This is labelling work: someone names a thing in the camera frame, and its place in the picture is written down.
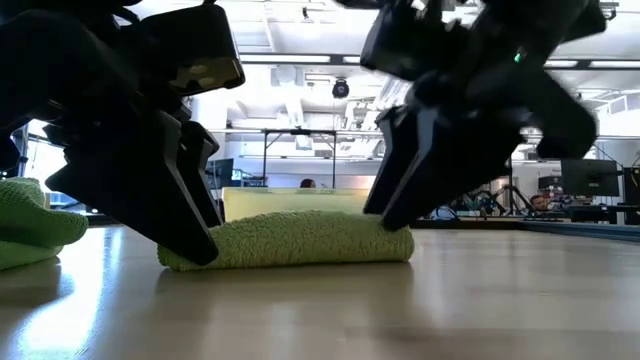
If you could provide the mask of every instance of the person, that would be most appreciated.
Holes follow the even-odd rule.
[[[312,189],[316,187],[316,182],[312,179],[304,179],[300,182],[300,188],[302,189]]]
[[[533,195],[531,199],[529,199],[529,202],[536,212],[544,212],[549,210],[547,199],[545,199],[542,195]]]

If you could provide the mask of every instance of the computer monitor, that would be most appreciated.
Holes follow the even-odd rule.
[[[574,196],[620,196],[618,165],[609,160],[562,160],[562,192]]]
[[[233,186],[233,159],[211,160],[205,171],[211,189]]]

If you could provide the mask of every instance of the ceiling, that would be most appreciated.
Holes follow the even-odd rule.
[[[196,0],[145,0],[132,9],[141,17],[198,5]],[[240,53],[358,55],[376,11],[346,10],[330,0],[218,0],[229,18]],[[554,57],[640,59],[640,1],[618,0],[617,17],[606,33],[561,46]],[[473,21],[477,9],[461,7],[448,17]],[[282,83],[277,65],[245,65],[247,83],[228,91],[228,118],[234,126],[270,127],[294,115],[311,128],[333,126],[337,114],[353,115],[353,107],[373,102],[386,107],[402,100],[406,84],[358,66],[296,65],[295,81]],[[568,88],[599,96],[600,93],[640,88],[640,72],[556,71]],[[347,99],[331,95],[336,78],[350,87]]]

